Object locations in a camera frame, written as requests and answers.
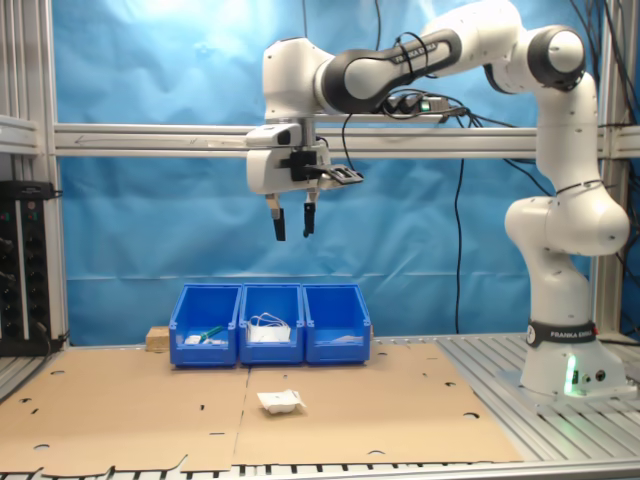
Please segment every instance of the blue plastic bin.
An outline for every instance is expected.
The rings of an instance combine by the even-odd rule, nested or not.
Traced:
[[[247,324],[268,312],[291,328],[289,342],[249,342]],[[246,284],[238,327],[240,361],[246,365],[297,364],[304,360],[304,314],[300,284]]]
[[[169,324],[171,363],[176,367],[235,365],[241,295],[242,285],[186,284]],[[200,335],[217,326],[224,328],[211,338],[226,344],[184,344],[190,335]]]
[[[360,287],[304,285],[307,362],[362,363],[369,360],[371,319]],[[357,340],[339,340],[358,337]]]

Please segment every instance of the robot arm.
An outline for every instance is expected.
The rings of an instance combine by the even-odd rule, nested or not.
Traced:
[[[279,240],[285,236],[278,195],[307,190],[305,236],[313,233],[319,190],[362,181],[331,164],[315,136],[314,115],[376,111],[394,87],[480,65],[495,90],[535,95],[536,165],[556,190],[553,198],[516,201],[505,222],[531,280],[522,386],[539,395],[536,403],[540,395],[635,395],[621,361],[596,340],[588,282],[569,256],[614,253],[629,235],[626,212],[600,180],[595,85],[572,29],[527,31],[513,5],[487,0],[452,10],[419,38],[379,52],[333,57],[305,38],[277,42],[264,56],[267,125],[247,135],[249,186],[266,196]]]
[[[517,55],[523,51],[524,63]],[[314,230],[319,191],[363,180],[344,165],[332,165],[326,144],[315,135],[316,114],[373,112],[395,87],[481,65],[501,92],[566,90],[584,74],[584,51],[569,28],[527,32],[505,0],[452,10],[428,24],[420,37],[383,51],[348,50],[334,57],[306,38],[269,47],[263,68],[267,125],[247,135],[247,178],[251,191],[267,199],[276,238],[286,238],[281,193],[308,192],[307,236]]]

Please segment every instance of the workbench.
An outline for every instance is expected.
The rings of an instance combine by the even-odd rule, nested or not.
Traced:
[[[180,473],[176,468],[168,472],[111,472],[102,477],[73,480],[209,480],[258,476],[296,480],[345,476],[380,480],[392,476],[411,479],[640,477],[640,401],[613,400],[597,404],[597,407],[585,405],[536,415],[523,408],[498,381],[499,372],[521,369],[524,365],[527,348],[524,334],[380,337],[374,341],[379,344],[433,342],[439,345],[492,412],[524,461],[509,464],[259,465],[234,466],[228,472],[194,474]],[[629,347],[608,347],[627,365],[640,365],[640,349],[636,352]],[[64,352],[49,361],[55,362],[61,355]],[[41,360],[0,358],[0,399],[27,379]],[[0,480],[38,480],[39,476],[38,473],[0,473]]]

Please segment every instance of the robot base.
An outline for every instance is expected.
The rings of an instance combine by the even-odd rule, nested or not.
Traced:
[[[577,403],[636,399],[622,361],[599,341],[582,344],[543,343],[530,348],[522,377],[505,371],[498,381],[521,404],[535,413],[548,407]]]

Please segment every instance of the cardboard surface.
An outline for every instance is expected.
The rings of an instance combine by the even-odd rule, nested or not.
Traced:
[[[147,352],[169,351],[169,327],[151,327],[146,337]]]
[[[371,353],[366,366],[253,368],[234,465],[521,460],[437,346]],[[286,389],[307,408],[267,413],[257,393]]]
[[[247,375],[174,370],[168,353],[66,352],[0,406],[0,472],[169,470],[185,456],[183,471],[228,470]]]

